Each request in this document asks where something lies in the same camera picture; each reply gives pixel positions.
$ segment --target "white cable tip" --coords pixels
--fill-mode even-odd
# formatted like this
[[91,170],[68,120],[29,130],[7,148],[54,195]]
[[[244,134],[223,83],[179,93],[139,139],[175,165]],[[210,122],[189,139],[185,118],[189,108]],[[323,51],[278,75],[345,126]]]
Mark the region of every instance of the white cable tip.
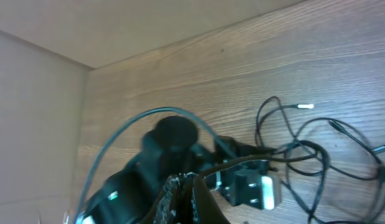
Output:
[[298,109],[313,109],[315,107],[314,104],[301,104],[298,105]]

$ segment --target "tangled cables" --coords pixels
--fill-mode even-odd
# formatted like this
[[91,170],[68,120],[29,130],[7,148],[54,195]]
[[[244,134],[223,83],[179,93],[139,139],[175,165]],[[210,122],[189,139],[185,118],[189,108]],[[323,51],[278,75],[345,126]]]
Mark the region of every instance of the tangled cables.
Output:
[[[267,105],[268,103],[270,103],[273,100],[275,100],[277,102],[278,107],[273,109],[273,110],[271,110],[270,112],[268,112],[264,116],[260,117],[260,113],[263,110],[264,106]],[[283,147],[281,147],[280,149],[272,151],[271,154],[273,156],[276,156],[276,155],[282,155],[283,156],[283,159],[284,159],[284,161],[286,163],[286,166],[285,166],[285,179],[286,179],[286,181],[282,181],[282,184],[291,192],[293,198],[297,201],[297,203],[303,209],[303,211],[305,211],[308,214],[308,223],[311,223],[311,221],[313,219],[316,220],[318,223],[328,223],[328,224],[337,224],[337,223],[347,223],[347,224],[374,223],[376,221],[376,219],[380,216],[380,214],[382,214],[382,212],[385,210],[385,193],[384,193],[384,197],[381,197],[383,188],[385,186],[385,165],[383,164],[382,160],[380,160],[380,158],[376,155],[376,153],[372,149],[370,149],[370,147],[367,144],[363,143],[358,138],[356,138],[352,134],[350,134],[345,129],[345,127],[353,130],[356,134],[358,134],[361,138],[363,138],[364,141],[366,141],[365,137],[357,129],[355,129],[351,125],[349,125],[349,124],[347,124],[347,123],[345,123],[343,121],[340,121],[340,120],[337,120],[337,119],[333,119],[333,118],[315,118],[315,119],[311,119],[311,120],[307,121],[306,123],[304,123],[298,129],[298,131],[296,133],[294,133],[292,131],[291,125],[290,125],[290,123],[288,121],[288,118],[287,118],[287,115],[285,113],[285,109],[287,109],[287,108],[302,108],[302,105],[287,105],[287,106],[284,106],[284,105],[281,104],[280,99],[278,97],[276,97],[276,96],[270,97],[269,99],[267,99],[266,101],[263,102],[263,104],[259,108],[259,110],[257,112],[257,116],[256,116],[255,143],[256,143],[256,145],[258,147],[259,146],[265,147],[264,141],[262,139],[262,135],[260,133],[260,129],[261,129],[261,127],[262,127],[262,125],[263,125],[263,123],[264,123],[266,118],[268,118],[271,114],[274,114],[274,112],[276,112],[278,110],[281,110],[282,116],[283,116],[285,124],[287,126],[287,129],[288,129],[289,133],[291,134],[293,140],[292,140],[292,142],[283,145]],[[358,143],[364,150],[366,150],[371,155],[371,157],[375,160],[376,164],[378,165],[376,174],[374,176],[372,176],[372,177],[358,177],[356,175],[349,174],[349,173],[347,173],[347,172],[345,172],[345,171],[343,171],[341,169],[338,169],[338,168],[332,166],[331,165],[331,161],[330,161],[330,157],[329,157],[327,151],[325,149],[323,149],[320,145],[318,145],[318,144],[316,144],[314,142],[311,142],[311,141],[299,140],[298,137],[302,133],[303,129],[308,124],[310,124],[312,122],[315,122],[315,121],[327,121],[334,129],[336,129],[337,131],[345,134],[347,137],[349,137],[350,139],[352,139],[353,141]],[[318,161],[320,161],[321,164],[322,164],[321,171],[318,171],[318,172],[305,172],[305,171],[299,170],[299,169],[295,168],[294,166],[292,166],[291,162],[289,162],[291,160],[291,151],[293,149],[297,148],[297,147],[301,147],[305,152],[308,153],[308,156],[301,157],[301,158],[295,158],[295,159],[299,159],[300,161],[304,161],[304,160],[307,160],[307,159],[315,158]],[[319,218],[316,217],[315,212],[317,210],[318,204],[320,203],[321,196],[323,194],[323,190],[324,190],[324,187],[325,187],[325,179],[326,179],[326,174],[327,174],[328,169],[332,169],[334,171],[339,172],[340,174],[346,175],[346,176],[348,176],[350,178],[353,178],[353,179],[356,179],[356,180],[363,180],[363,181],[377,180],[378,181],[377,190],[376,190],[376,193],[375,193],[374,200],[373,200],[373,202],[371,204],[370,210],[364,216],[364,218],[361,221],[359,221],[359,222],[354,222],[354,221],[324,222],[324,221],[322,221],[322,220],[320,220]],[[309,176],[309,177],[319,176],[320,177],[320,184],[319,184],[319,186],[317,188],[317,191],[316,191],[316,194],[315,194],[315,197],[314,197],[314,200],[313,200],[313,204],[311,205],[311,207],[309,207],[302,200],[302,198],[296,193],[296,191],[294,191],[292,189],[292,186],[291,186],[291,183],[290,183],[290,171],[291,170],[296,172],[296,173],[298,173],[298,174],[304,175],[304,176]]]

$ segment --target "beige wall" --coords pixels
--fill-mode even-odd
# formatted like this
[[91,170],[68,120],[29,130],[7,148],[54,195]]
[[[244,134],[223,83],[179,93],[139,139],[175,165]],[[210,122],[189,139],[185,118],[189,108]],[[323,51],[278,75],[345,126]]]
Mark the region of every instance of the beige wall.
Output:
[[0,0],[0,30],[93,68],[304,0]]
[[88,71],[0,32],[0,224],[61,223]]

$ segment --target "black cable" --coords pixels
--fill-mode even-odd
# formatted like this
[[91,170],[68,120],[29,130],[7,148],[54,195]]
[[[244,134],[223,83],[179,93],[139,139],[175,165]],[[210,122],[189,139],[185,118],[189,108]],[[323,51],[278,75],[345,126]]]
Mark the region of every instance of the black cable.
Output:
[[[268,112],[267,114],[265,114],[261,119],[259,119],[260,117],[260,112],[262,111],[263,107],[271,102],[272,100],[276,100],[277,101],[277,104],[278,104],[278,108],[275,108],[273,110],[271,110],[270,112]],[[257,146],[262,146],[262,147],[265,147],[264,146],[264,142],[263,142],[263,139],[261,137],[261,134],[260,134],[260,128],[264,122],[264,120],[266,118],[268,118],[271,114],[273,114],[274,112],[278,111],[278,110],[281,110],[282,114],[283,114],[283,118],[284,118],[284,121],[287,125],[287,129],[288,131],[290,132],[292,138],[293,138],[293,141],[291,143],[288,143],[288,144],[284,144],[281,149],[283,147],[287,147],[286,150],[283,150],[281,152],[277,152],[277,151],[274,151],[273,152],[273,155],[277,155],[277,154],[283,154],[284,155],[284,159],[288,159],[290,157],[290,153],[292,151],[292,149],[295,149],[296,147],[298,146],[301,146],[307,153],[309,153],[309,155],[314,155],[314,153],[312,153],[306,146],[307,146],[307,143],[306,141],[300,141],[297,139],[297,137],[300,135],[300,133],[303,131],[303,129],[310,123],[312,122],[315,122],[315,121],[321,121],[321,120],[325,120],[325,121],[328,121],[330,123],[330,125],[332,127],[334,127],[336,130],[338,130],[339,132],[347,135],[349,138],[351,138],[352,140],[354,140],[355,142],[357,142],[361,147],[363,147],[366,151],[368,151],[370,153],[370,155],[374,158],[374,160],[376,161],[376,163],[378,164],[378,169],[377,169],[377,173],[375,176],[373,177],[358,177],[356,175],[353,175],[353,174],[349,174],[345,171],[342,171],[336,167],[333,167],[331,165],[328,164],[328,167],[341,173],[341,174],[344,174],[348,177],[351,177],[351,178],[354,178],[354,179],[358,179],[358,180],[378,180],[378,187],[377,187],[377,191],[376,191],[376,196],[374,198],[374,201],[373,201],[373,205],[371,208],[375,208],[376,204],[379,202],[379,198],[380,198],[380,194],[381,194],[381,189],[382,189],[382,186],[385,184],[385,166],[384,164],[382,163],[382,161],[377,157],[376,153],[370,149],[368,147],[368,144],[364,144],[362,141],[360,141],[359,139],[357,139],[356,137],[354,137],[353,135],[351,135],[342,125],[352,129],[354,132],[356,132],[361,138],[364,139],[364,141],[368,142],[367,139],[357,130],[355,129],[354,127],[352,127],[351,125],[347,124],[347,123],[344,123],[342,121],[339,121],[337,119],[332,119],[332,118],[315,118],[315,119],[311,119],[309,121],[307,121],[306,123],[304,123],[300,128],[299,130],[297,131],[297,133],[293,133],[290,125],[289,125],[289,122],[288,122],[288,119],[287,119],[287,116],[284,112],[284,109],[287,109],[287,108],[298,108],[297,105],[288,105],[288,106],[283,106],[280,102],[280,100],[276,97],[276,96],[273,96],[269,99],[267,99],[259,108],[258,110],[258,113],[257,113],[257,116],[256,116],[256,129],[255,129],[255,142],[257,144]],[[319,172],[313,172],[313,173],[309,173],[309,172],[304,172],[302,170],[298,170],[296,168],[294,168],[289,162],[287,163],[286,165],[286,168],[285,168],[285,177],[286,177],[286,182],[282,181],[282,184],[289,190],[291,191],[294,199],[297,201],[297,203],[299,204],[300,207],[302,207],[303,211],[305,211],[307,214],[308,214],[308,223],[311,222],[312,219],[316,220],[318,223],[326,223],[324,221],[321,221],[320,219],[318,219],[316,216],[315,216],[315,211],[316,211],[316,208],[320,202],[320,199],[321,199],[321,194],[322,194],[322,190],[324,188],[324,180],[325,180],[325,172],[326,172],[326,169],[324,169],[324,167],[326,167],[325,163],[326,162],[329,162],[329,160],[324,160],[324,157],[322,158],[318,158],[317,156],[315,157],[318,161],[320,161],[322,164],[323,164],[323,170],[319,171]],[[309,208],[306,203],[300,198],[300,196],[292,189],[291,185],[290,185],[290,177],[289,177],[289,170],[293,170],[294,172],[297,172],[298,174],[301,174],[301,175],[305,175],[305,176],[320,176],[320,184],[319,184],[319,187],[318,187],[318,190],[316,192],[316,195],[315,195],[315,200],[313,202],[313,205],[311,206],[311,208]],[[384,200],[380,206],[380,209],[378,210],[378,212],[375,213],[375,215],[371,216],[373,212],[373,210],[370,210],[368,212],[367,215],[364,216],[364,218],[360,221],[360,222],[353,222],[353,221],[333,221],[333,222],[328,222],[330,224],[336,224],[336,223],[347,223],[347,224],[357,224],[357,223],[374,223],[375,220],[380,216],[380,214],[382,214],[382,212],[385,210],[385,197],[384,197]]]
[[105,142],[103,147],[99,150],[88,174],[86,177],[85,184],[82,189],[82,193],[80,194],[79,197],[79,202],[78,202],[78,207],[77,207],[77,212],[75,214],[74,218],[74,224],[76,224],[77,221],[77,216],[79,213],[82,211],[83,205],[85,203],[87,191],[90,188],[90,185],[92,183],[94,174],[98,168],[98,165],[100,164],[100,161],[102,160],[104,154],[107,152],[108,148],[112,145],[112,143],[117,139],[117,137],[127,128],[129,128],[134,122],[140,120],[141,118],[144,118],[145,116],[149,116],[154,113],[159,113],[159,112],[175,112],[178,114],[181,114],[197,124],[201,125],[215,140],[218,145],[220,145],[221,148],[227,153],[228,156],[231,158],[236,158],[235,154],[229,149],[229,147],[216,135],[216,133],[209,127],[203,120],[199,119],[197,116],[192,114],[191,112],[188,112],[186,110],[180,109],[180,108],[173,108],[173,107],[163,107],[163,108],[156,108],[152,110],[148,110],[145,112],[142,112],[138,114],[137,116],[130,118],[127,122],[125,122],[122,126],[120,126],[110,137],[109,139]]
[[[276,108],[276,109],[272,110],[271,112],[267,113],[259,122],[258,120],[259,120],[259,116],[260,116],[261,110],[263,109],[263,107],[268,102],[270,102],[272,100],[277,100],[278,108]],[[216,173],[216,172],[218,172],[220,170],[229,169],[229,168],[231,168],[233,166],[236,166],[236,165],[238,165],[240,163],[254,161],[254,160],[259,160],[259,159],[260,160],[265,159],[265,160],[275,161],[275,162],[284,162],[284,163],[287,164],[287,166],[286,166],[286,173],[285,173],[287,181],[286,182],[282,181],[282,184],[284,186],[286,186],[286,188],[289,191],[291,191],[292,195],[294,196],[295,200],[298,202],[299,206],[301,206],[302,209],[305,212],[307,212],[307,214],[308,214],[308,223],[310,223],[312,219],[316,220],[319,223],[325,223],[325,222],[321,221],[320,219],[318,219],[315,216],[315,212],[316,212],[317,206],[318,206],[318,204],[320,203],[320,200],[321,200],[321,195],[323,193],[323,189],[324,189],[324,186],[325,186],[325,177],[326,177],[327,170],[329,168],[332,168],[332,169],[334,169],[334,170],[336,170],[336,171],[338,171],[338,172],[340,172],[342,174],[345,174],[347,176],[350,176],[352,178],[355,178],[356,176],[348,174],[348,173],[346,173],[346,172],[344,172],[342,170],[339,170],[339,169],[337,169],[335,167],[332,167],[330,165],[330,157],[329,157],[327,151],[325,149],[323,149],[320,145],[317,145],[314,142],[310,142],[310,141],[300,141],[300,140],[297,139],[297,137],[299,136],[299,134],[301,133],[301,131],[303,130],[303,128],[306,125],[308,125],[311,122],[318,121],[318,120],[333,121],[333,122],[336,123],[336,125],[339,125],[339,123],[340,123],[340,124],[343,124],[343,125],[351,128],[352,130],[354,130],[357,133],[359,133],[359,132],[356,129],[354,129],[354,127],[352,127],[352,126],[350,126],[350,125],[348,125],[348,124],[346,124],[346,123],[344,123],[342,121],[338,121],[336,119],[331,119],[331,118],[317,118],[317,119],[313,119],[313,120],[307,121],[305,124],[303,124],[301,126],[301,128],[298,130],[298,132],[296,134],[294,134],[293,131],[292,131],[292,128],[290,126],[290,123],[288,122],[287,115],[284,112],[284,109],[286,109],[286,108],[299,108],[299,106],[298,105],[283,106],[283,105],[281,105],[280,100],[276,96],[273,96],[273,97],[269,98],[268,100],[266,100],[262,104],[262,106],[260,107],[260,109],[259,109],[259,111],[257,113],[257,117],[256,117],[257,122],[256,122],[256,129],[255,129],[255,142],[257,143],[257,145],[259,145],[259,142],[258,142],[258,139],[259,139],[261,145],[264,147],[263,139],[262,139],[262,137],[260,135],[260,127],[261,127],[262,123],[264,122],[265,118],[269,117],[271,114],[273,114],[277,110],[281,110],[281,112],[283,114],[284,121],[285,121],[285,123],[287,125],[287,128],[288,128],[290,134],[293,137],[293,141],[291,143],[287,144],[287,149],[282,151],[282,152],[275,152],[273,149],[269,150],[269,152],[271,152],[273,155],[281,153],[281,154],[284,155],[284,158],[276,158],[276,157],[272,157],[272,156],[269,156],[269,155],[267,155],[267,156],[265,156],[265,155],[253,155],[253,156],[247,156],[247,157],[240,157],[240,158],[232,159],[232,160],[230,160],[227,163],[220,164],[220,165],[218,165],[216,167],[213,167],[213,168],[210,168],[208,170],[205,170],[200,175],[203,176],[203,177],[207,177],[207,176],[209,176],[209,175],[211,175],[213,173]],[[83,208],[87,191],[90,188],[90,184],[92,182],[93,176],[94,176],[94,174],[95,174],[95,172],[97,170],[97,167],[98,167],[100,161],[102,160],[103,155],[106,153],[106,151],[112,145],[112,143],[115,141],[115,139],[125,129],[127,129],[129,126],[131,126],[134,122],[138,121],[139,119],[144,118],[145,116],[151,115],[153,113],[159,113],[159,112],[165,112],[165,111],[171,111],[171,112],[179,113],[179,114],[181,114],[181,115],[183,115],[183,116],[185,116],[185,117],[195,121],[196,123],[200,124],[213,137],[215,142],[218,143],[218,145],[220,145],[220,147],[223,148],[223,150],[228,154],[228,156],[230,156],[231,158],[235,158],[235,154],[228,148],[228,146],[220,138],[217,137],[215,132],[204,121],[202,121],[201,119],[199,119],[198,117],[196,117],[192,113],[190,113],[188,111],[185,111],[185,110],[182,110],[182,109],[179,109],[179,108],[172,108],[172,107],[156,108],[156,109],[153,109],[153,110],[145,111],[145,112],[140,113],[139,115],[137,115],[137,116],[135,116],[133,118],[130,118],[118,130],[116,130],[110,136],[110,138],[106,141],[106,143],[103,145],[103,147],[100,149],[100,151],[98,152],[98,154],[97,154],[97,156],[96,156],[96,158],[95,158],[95,160],[93,162],[93,165],[91,166],[91,168],[90,168],[90,170],[88,172],[85,184],[83,186],[82,193],[81,193],[80,198],[79,198],[79,203],[78,203],[78,207],[77,207],[76,216],[79,215],[79,213],[81,212],[81,210]],[[370,155],[372,155],[375,158],[376,162],[379,164],[378,171],[377,171],[377,176],[376,176],[377,177],[376,179],[378,179],[378,181],[379,181],[379,187],[378,187],[378,191],[377,191],[377,195],[376,195],[376,200],[373,202],[373,204],[376,205],[376,202],[378,202],[378,198],[380,197],[381,188],[385,184],[385,166],[383,165],[382,161],[377,157],[376,153],[374,153],[367,145],[365,145],[360,140],[356,139],[354,136],[352,136],[346,130],[340,129],[340,127],[338,127],[338,130],[339,131],[342,130],[342,133],[346,134],[348,137],[350,137],[351,139],[356,141],[360,146],[362,146],[365,150],[367,150],[370,153]],[[291,153],[292,149],[294,149],[294,148],[296,148],[298,146],[300,146],[304,150],[306,150],[306,152],[308,152],[309,155],[308,156],[303,156],[303,157],[298,157],[298,158],[290,158],[290,153]],[[315,153],[310,152],[308,147],[312,148],[315,151]],[[300,161],[305,161],[305,160],[313,159],[313,158],[316,158],[316,159],[318,159],[321,162],[321,164],[322,164],[322,170],[321,171],[315,172],[315,173],[309,173],[309,172],[304,172],[304,171],[298,170],[298,169],[296,169],[296,168],[294,168],[294,167],[292,167],[290,165],[290,163],[292,163],[292,162],[300,162]],[[320,184],[319,184],[318,189],[316,191],[315,199],[313,201],[313,205],[311,206],[311,208],[309,208],[304,203],[304,201],[299,197],[299,195],[292,189],[292,187],[290,185],[289,174],[288,174],[289,170],[293,170],[295,172],[298,172],[298,173],[300,173],[302,175],[307,175],[307,176],[318,176],[318,175],[320,176]],[[372,211],[369,212],[368,215],[366,215],[366,217],[363,220],[369,220],[366,223],[373,223],[378,218],[378,216],[380,216],[380,214],[382,214],[382,212],[384,210],[385,210],[385,199],[384,199],[383,203],[381,204],[380,209],[378,210],[378,212],[376,212],[372,217],[370,217],[370,214],[372,213]],[[333,221],[333,222],[328,222],[328,223],[329,224],[337,224],[337,223],[357,224],[357,223],[364,223],[364,221],[361,221],[361,222]]]

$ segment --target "wood grain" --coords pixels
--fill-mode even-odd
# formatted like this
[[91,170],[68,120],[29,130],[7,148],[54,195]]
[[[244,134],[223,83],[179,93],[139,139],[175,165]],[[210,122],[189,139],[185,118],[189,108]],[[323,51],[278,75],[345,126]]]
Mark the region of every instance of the wood grain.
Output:
[[[327,116],[356,126],[373,146],[385,144],[385,1],[311,0],[92,71],[74,194],[79,194],[106,138],[137,113],[181,107],[218,134],[253,144],[255,113],[272,95],[285,104],[315,104],[314,110],[288,111],[293,128]],[[155,114],[125,131],[105,156],[91,192],[120,170],[138,152],[142,135],[168,115]],[[279,114],[266,121],[263,135],[269,146],[291,140]],[[335,166],[363,176],[374,173],[371,158],[326,123],[310,125],[302,139],[324,146]],[[200,140],[211,147],[206,133],[201,132]],[[307,161],[298,167],[315,170],[320,165]],[[311,203],[318,179],[295,174],[292,178],[304,201]],[[329,221],[359,220],[368,209],[374,184],[330,171],[316,214]],[[230,207],[214,196],[232,223],[307,222],[286,189],[283,203],[274,211]],[[380,222],[385,223],[385,214]]]

